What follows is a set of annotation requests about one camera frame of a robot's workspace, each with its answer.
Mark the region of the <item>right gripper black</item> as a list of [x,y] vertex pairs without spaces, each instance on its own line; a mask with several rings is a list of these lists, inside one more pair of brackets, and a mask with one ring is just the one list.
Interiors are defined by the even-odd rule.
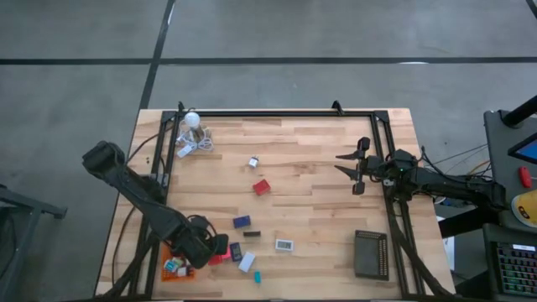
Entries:
[[[365,158],[365,153],[370,148],[370,138],[362,137],[357,141],[357,149],[351,154],[337,155],[337,159],[361,160]],[[368,156],[362,162],[362,173],[369,177],[373,183],[379,183],[388,178],[386,162],[377,156]],[[349,169],[343,166],[336,166],[343,174],[347,175],[354,182],[352,193],[362,195],[365,191],[365,184],[362,181],[362,174],[358,169]]]

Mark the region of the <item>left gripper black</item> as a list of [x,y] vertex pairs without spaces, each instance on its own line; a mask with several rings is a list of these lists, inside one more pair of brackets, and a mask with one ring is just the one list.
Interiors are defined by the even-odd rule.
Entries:
[[228,249],[227,234],[212,234],[200,227],[187,228],[181,233],[180,248],[194,268],[205,267],[211,257],[225,255]]

